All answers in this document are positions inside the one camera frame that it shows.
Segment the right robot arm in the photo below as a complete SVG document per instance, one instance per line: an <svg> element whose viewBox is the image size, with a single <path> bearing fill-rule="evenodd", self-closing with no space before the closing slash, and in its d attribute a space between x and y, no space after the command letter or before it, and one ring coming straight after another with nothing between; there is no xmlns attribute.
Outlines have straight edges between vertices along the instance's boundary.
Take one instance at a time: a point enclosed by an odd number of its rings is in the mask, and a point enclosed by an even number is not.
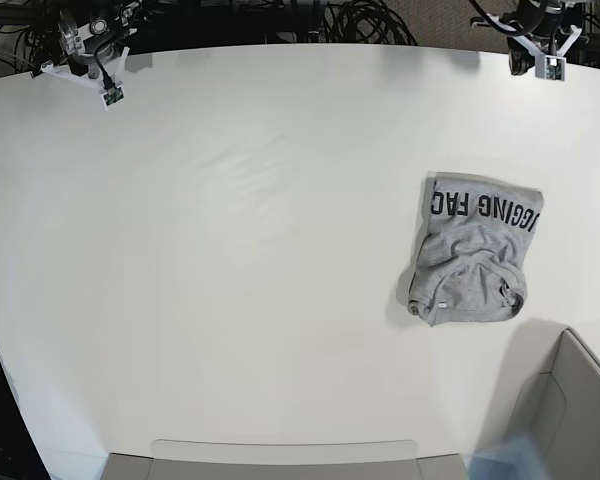
<svg viewBox="0 0 600 480"><path fill-rule="evenodd" d="M136 28L142 1L75 1L59 9L59 43L76 75L95 80Z"/></svg>

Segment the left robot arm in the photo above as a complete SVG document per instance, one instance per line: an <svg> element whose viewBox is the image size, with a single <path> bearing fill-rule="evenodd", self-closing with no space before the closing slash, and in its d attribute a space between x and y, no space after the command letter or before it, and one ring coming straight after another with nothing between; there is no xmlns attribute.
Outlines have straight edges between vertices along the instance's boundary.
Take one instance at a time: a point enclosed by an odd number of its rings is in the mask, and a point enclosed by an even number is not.
<svg viewBox="0 0 600 480"><path fill-rule="evenodd" d="M506 38L513 76L532 72L542 80L566 78L567 54L583 34L574 1L523 0L501 15L487 12L477 1L470 5L477 13L471 26L489 27Z"/></svg>

